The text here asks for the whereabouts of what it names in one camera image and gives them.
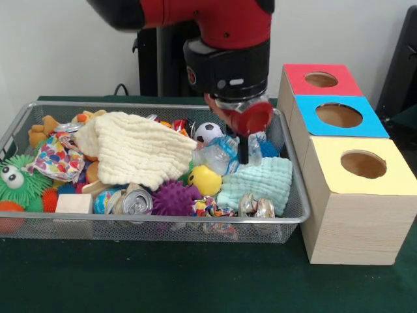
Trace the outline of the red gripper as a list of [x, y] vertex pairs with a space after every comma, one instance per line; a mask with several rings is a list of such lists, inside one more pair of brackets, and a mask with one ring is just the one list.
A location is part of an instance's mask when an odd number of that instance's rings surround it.
[[226, 134], [239, 138], [238, 157], [241, 164], [249, 162], [248, 136], [265, 131], [273, 116], [273, 107], [267, 97], [260, 96], [240, 102], [225, 102], [204, 94], [209, 108], [229, 127]]

